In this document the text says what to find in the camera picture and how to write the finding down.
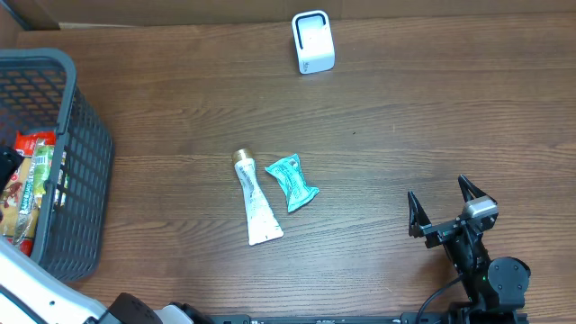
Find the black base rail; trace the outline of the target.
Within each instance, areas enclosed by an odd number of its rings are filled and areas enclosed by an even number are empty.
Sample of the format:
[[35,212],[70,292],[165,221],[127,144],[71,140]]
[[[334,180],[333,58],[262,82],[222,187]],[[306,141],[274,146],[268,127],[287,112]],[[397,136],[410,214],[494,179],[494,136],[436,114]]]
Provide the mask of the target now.
[[[396,316],[353,316],[353,317],[250,317],[248,315],[212,315],[211,323],[215,324],[414,324],[416,312],[404,312]],[[424,313],[418,323],[447,324],[447,323],[520,323],[528,324],[527,314],[518,314],[517,321],[513,319],[488,320],[486,317],[460,322],[449,319],[445,313]]]

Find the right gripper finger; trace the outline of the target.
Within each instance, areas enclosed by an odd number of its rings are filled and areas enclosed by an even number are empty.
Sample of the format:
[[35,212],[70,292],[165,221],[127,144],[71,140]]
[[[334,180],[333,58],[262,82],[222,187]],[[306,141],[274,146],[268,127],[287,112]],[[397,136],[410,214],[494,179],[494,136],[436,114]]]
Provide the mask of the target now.
[[431,227],[431,222],[416,195],[408,191],[409,235],[413,238],[424,236],[424,229]]
[[463,195],[463,199],[469,204],[490,203],[496,204],[496,201],[477,187],[466,175],[458,176],[458,184]]

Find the grey plastic mesh basket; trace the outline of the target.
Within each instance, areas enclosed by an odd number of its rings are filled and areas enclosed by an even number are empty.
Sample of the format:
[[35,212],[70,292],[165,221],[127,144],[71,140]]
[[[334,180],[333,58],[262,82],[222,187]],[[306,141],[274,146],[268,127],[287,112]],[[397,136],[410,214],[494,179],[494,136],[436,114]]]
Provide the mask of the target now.
[[77,86],[73,60],[58,49],[1,52],[1,142],[53,131],[54,157],[45,182],[31,260],[62,282],[98,266],[111,182],[113,138]]

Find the green snack pouch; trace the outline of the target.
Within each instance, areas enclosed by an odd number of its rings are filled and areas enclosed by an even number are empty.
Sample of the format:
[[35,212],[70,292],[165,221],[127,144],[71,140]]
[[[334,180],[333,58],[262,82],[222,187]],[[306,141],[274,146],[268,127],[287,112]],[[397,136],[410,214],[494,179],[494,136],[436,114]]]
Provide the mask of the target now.
[[33,142],[32,148],[31,166],[23,184],[18,221],[13,235],[13,244],[17,247],[35,236],[42,198],[47,193],[45,182],[50,176],[55,145],[51,139],[39,138]]

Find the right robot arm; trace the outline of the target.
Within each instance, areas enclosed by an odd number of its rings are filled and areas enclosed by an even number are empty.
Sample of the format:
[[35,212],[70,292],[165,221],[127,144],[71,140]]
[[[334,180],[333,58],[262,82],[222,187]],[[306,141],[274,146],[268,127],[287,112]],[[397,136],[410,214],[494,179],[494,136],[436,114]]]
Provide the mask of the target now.
[[[482,242],[499,216],[497,201],[465,175],[458,176],[463,210],[454,220],[434,225],[417,196],[407,193],[409,235],[424,238],[427,248],[441,246],[457,277],[431,294],[420,306],[414,323],[527,323],[518,310],[526,304],[531,269],[522,260],[504,256],[492,259]],[[467,301],[455,301],[444,313],[428,313],[428,305],[446,290],[461,284]]]

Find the orange spaghetti packet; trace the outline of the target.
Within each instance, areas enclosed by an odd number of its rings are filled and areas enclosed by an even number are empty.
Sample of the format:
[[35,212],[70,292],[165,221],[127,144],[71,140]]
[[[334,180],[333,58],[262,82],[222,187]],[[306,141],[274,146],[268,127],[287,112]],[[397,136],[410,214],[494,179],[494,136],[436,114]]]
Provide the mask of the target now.
[[[13,144],[13,148],[23,156],[23,162],[12,175],[1,194],[1,235],[12,244],[16,222],[18,221],[23,184],[31,166],[33,142],[39,138],[52,140],[53,144],[56,144],[56,135],[53,131],[40,131],[27,135],[18,132]],[[34,238],[35,236],[32,239],[27,239],[21,246],[16,247],[29,257],[32,254]]]

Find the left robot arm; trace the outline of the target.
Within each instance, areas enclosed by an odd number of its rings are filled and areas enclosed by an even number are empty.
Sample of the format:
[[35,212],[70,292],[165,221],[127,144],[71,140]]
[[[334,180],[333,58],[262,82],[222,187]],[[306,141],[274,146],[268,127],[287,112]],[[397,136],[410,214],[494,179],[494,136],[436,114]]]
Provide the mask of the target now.
[[188,304],[152,310],[123,292],[111,306],[68,287],[1,238],[1,322],[82,324],[202,324],[212,320]]

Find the white barcode scanner stand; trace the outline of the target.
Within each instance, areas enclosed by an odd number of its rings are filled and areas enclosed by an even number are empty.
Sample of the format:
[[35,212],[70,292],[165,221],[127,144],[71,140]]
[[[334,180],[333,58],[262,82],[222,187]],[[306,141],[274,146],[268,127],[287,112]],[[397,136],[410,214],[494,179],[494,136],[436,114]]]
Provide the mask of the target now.
[[292,33],[302,75],[328,71],[335,66],[333,37],[324,11],[297,13],[292,18]]

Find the white tube gold cap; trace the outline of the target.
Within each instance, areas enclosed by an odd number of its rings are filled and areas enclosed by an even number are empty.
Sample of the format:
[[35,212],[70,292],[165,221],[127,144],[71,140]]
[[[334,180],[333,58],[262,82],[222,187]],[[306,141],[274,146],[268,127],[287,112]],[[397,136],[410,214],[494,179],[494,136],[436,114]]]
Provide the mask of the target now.
[[243,192],[248,244],[255,246],[281,238],[284,232],[257,181],[252,152],[248,148],[237,150],[232,154],[232,162]]

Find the teal wipes packet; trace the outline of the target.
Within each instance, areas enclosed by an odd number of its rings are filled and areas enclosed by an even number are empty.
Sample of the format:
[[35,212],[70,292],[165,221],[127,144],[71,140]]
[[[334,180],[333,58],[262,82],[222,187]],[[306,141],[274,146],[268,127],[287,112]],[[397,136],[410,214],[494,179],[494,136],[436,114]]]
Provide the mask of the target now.
[[283,190],[289,213],[311,202],[320,193],[318,187],[307,184],[298,154],[279,159],[266,166],[265,171],[277,180]]

